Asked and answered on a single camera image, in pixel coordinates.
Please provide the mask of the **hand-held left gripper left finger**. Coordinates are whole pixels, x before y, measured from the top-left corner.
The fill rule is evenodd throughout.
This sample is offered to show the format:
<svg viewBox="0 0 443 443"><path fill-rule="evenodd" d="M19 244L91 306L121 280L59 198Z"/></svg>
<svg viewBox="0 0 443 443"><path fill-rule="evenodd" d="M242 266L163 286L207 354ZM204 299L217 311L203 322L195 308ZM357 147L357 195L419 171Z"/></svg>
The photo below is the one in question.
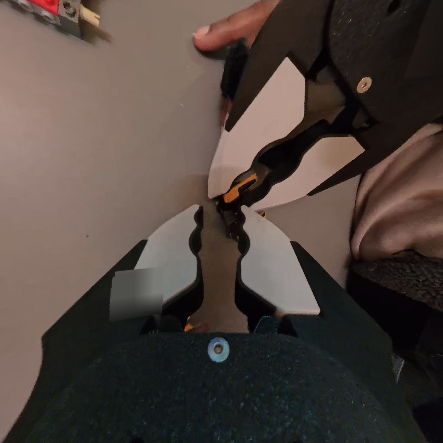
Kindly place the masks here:
<svg viewBox="0 0 443 443"><path fill-rule="evenodd" d="M163 272L163 315L189 318L201 307L204 286L199 251L203 207L194 204L161 225L134 267Z"/></svg>

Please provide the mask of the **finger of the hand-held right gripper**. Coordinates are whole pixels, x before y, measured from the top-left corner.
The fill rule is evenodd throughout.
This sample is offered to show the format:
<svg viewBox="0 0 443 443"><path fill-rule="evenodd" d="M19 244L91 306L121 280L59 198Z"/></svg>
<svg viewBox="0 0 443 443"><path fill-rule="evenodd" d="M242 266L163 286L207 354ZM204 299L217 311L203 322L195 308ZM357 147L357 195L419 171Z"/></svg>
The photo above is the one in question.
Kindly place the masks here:
<svg viewBox="0 0 443 443"><path fill-rule="evenodd" d="M227 193L234 180L251 168L259 151L302 121L305 92L305 77L285 57L235 125L222 130L208 176L210 199Z"/></svg>
<svg viewBox="0 0 443 443"><path fill-rule="evenodd" d="M303 152L292 151L259 187L245 194L243 204L259 211L302 198L364 152L352 136L318 138Z"/></svg>

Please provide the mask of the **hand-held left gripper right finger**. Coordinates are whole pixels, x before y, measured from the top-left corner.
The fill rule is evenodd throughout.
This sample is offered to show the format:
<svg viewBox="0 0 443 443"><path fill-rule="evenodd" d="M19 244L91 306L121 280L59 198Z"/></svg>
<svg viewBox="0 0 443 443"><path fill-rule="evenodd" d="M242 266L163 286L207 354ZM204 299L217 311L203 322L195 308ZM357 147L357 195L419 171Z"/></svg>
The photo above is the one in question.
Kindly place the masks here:
<svg viewBox="0 0 443 443"><path fill-rule="evenodd" d="M235 304L255 329L263 317L318 316L320 307L290 239L247 206L239 209Z"/></svg>

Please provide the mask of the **orange black lego sub-assembly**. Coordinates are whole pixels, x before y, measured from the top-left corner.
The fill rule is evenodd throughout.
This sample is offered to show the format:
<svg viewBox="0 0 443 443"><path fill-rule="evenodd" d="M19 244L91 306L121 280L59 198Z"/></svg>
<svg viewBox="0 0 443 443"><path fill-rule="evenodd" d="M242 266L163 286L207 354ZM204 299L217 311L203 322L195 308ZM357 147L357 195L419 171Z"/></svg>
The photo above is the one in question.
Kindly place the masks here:
<svg viewBox="0 0 443 443"><path fill-rule="evenodd" d="M226 236L236 242L244 222L241 207L251 207L264 197L264 187L257 183L256 173L246 173L246 177L237 180L229 191L215 198L216 210L223 221Z"/></svg>

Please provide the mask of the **partly built lego car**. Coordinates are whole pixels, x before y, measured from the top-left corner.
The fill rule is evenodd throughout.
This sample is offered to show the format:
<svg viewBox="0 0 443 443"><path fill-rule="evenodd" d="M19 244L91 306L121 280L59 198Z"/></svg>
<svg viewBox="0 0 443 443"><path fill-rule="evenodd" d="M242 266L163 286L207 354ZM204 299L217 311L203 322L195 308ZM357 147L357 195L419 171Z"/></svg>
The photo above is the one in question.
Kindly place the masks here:
<svg viewBox="0 0 443 443"><path fill-rule="evenodd" d="M1 12L16 16L56 33L95 44L112 42L112 35L102 27L99 6L102 1L83 0L2 0Z"/></svg>

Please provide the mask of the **person's right hand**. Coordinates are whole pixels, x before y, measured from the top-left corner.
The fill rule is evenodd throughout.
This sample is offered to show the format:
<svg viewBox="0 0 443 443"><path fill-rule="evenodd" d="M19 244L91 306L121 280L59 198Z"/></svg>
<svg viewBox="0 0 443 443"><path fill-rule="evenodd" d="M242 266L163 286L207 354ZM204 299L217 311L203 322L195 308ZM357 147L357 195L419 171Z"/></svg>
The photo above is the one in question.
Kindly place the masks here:
<svg viewBox="0 0 443 443"><path fill-rule="evenodd" d="M193 43L199 51L212 52L242 40L250 49L279 3L279 0L261 0L227 18L204 26L193 34Z"/></svg>

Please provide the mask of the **beige hoodie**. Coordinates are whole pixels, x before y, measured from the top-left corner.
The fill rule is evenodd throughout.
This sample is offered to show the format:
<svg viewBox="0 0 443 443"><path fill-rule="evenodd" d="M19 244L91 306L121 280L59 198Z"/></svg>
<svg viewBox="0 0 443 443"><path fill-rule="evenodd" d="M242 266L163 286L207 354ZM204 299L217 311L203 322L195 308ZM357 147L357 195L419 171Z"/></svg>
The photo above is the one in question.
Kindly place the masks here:
<svg viewBox="0 0 443 443"><path fill-rule="evenodd" d="M350 249L359 261L407 250L442 259L442 124L424 126L363 175Z"/></svg>

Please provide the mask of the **dark fleece jacket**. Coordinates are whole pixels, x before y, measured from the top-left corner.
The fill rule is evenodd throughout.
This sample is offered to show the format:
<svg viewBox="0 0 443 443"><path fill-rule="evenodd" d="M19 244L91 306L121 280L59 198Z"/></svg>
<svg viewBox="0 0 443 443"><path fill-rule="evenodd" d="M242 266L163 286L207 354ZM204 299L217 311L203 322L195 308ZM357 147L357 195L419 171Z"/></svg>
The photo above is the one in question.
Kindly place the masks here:
<svg viewBox="0 0 443 443"><path fill-rule="evenodd" d="M407 251L386 259L355 261L346 290L396 347L442 351L442 259Z"/></svg>

